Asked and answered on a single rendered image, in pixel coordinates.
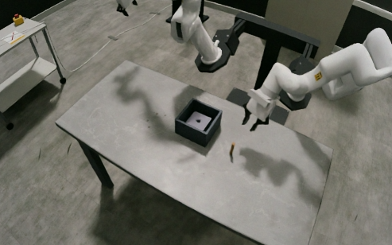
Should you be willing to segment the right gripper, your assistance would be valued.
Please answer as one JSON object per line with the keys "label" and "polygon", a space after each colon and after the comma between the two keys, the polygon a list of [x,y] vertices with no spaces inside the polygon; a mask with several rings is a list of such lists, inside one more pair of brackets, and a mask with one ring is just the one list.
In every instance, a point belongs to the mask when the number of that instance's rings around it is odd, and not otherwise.
{"label": "right gripper", "polygon": [[[126,8],[133,3],[133,5],[138,5],[136,0],[116,0],[118,3],[117,11],[123,13],[124,16],[129,16],[126,12]],[[121,9],[120,9],[121,8]],[[123,8],[123,9],[122,9]]]}

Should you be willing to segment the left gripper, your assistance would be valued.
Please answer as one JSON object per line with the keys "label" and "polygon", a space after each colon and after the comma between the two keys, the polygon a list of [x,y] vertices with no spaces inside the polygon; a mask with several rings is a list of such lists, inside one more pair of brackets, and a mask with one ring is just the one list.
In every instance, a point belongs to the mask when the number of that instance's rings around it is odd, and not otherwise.
{"label": "left gripper", "polygon": [[[277,102],[276,99],[268,99],[271,103],[267,108],[264,108],[262,105],[254,101],[253,99],[250,99],[248,103],[244,103],[243,107],[245,109],[245,118],[243,119],[242,125],[245,125],[251,114],[254,114],[257,118],[256,123],[253,124],[253,126],[250,129],[250,132],[253,130],[256,130],[258,125],[268,125],[269,124],[269,117],[275,107],[275,104]],[[265,120],[266,121],[262,121]]]}

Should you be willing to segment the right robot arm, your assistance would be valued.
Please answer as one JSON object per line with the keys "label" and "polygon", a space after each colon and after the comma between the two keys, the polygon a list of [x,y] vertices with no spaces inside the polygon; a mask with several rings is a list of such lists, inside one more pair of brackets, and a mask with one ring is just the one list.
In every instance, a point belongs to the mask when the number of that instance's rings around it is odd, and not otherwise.
{"label": "right robot arm", "polygon": [[212,42],[199,18],[201,0],[182,0],[171,20],[171,35],[178,43],[189,39],[200,53],[204,64],[213,64],[222,56],[219,41]]}

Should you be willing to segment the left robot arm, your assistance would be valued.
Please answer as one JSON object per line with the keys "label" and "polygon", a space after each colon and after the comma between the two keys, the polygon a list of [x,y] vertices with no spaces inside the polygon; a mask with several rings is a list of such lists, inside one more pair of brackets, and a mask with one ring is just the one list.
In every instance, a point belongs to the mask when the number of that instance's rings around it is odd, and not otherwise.
{"label": "left robot arm", "polygon": [[301,101],[304,95],[322,86],[325,97],[335,100],[390,76],[392,44],[386,32],[377,28],[362,45],[353,44],[323,58],[316,68],[303,75],[291,73],[283,64],[274,64],[260,90],[250,89],[248,95],[266,108],[270,104],[268,99],[281,98],[281,88],[291,100]]}

